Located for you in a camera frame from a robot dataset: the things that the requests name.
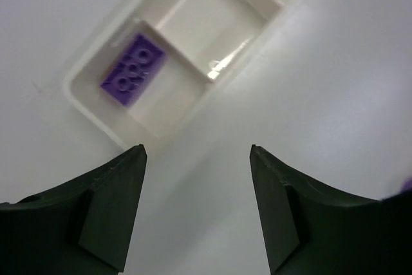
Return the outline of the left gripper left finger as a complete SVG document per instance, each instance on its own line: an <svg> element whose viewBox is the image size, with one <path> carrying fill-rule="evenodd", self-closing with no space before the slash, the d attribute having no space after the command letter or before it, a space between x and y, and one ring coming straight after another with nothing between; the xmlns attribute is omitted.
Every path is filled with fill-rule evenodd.
<svg viewBox="0 0 412 275"><path fill-rule="evenodd" d="M2 203L1 273L122 273L146 163L144 146L133 146L61 185Z"/></svg>

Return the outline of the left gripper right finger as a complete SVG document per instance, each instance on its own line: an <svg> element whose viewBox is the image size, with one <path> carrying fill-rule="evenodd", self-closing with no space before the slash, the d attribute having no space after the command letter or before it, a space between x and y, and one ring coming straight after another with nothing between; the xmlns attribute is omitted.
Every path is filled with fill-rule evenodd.
<svg viewBox="0 0 412 275"><path fill-rule="evenodd" d="M271 274L410 274L411 192L374 200L296 169L260 146L250 168Z"/></svg>

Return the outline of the purple half-round lego brick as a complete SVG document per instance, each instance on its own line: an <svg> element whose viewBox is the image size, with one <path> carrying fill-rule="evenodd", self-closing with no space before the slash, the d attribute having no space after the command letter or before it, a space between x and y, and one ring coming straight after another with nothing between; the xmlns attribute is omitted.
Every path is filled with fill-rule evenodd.
<svg viewBox="0 0 412 275"><path fill-rule="evenodd" d="M159 45L138 33L120 54L100 88L122 106L128 107L156 77L166 58L166 52Z"/></svg>

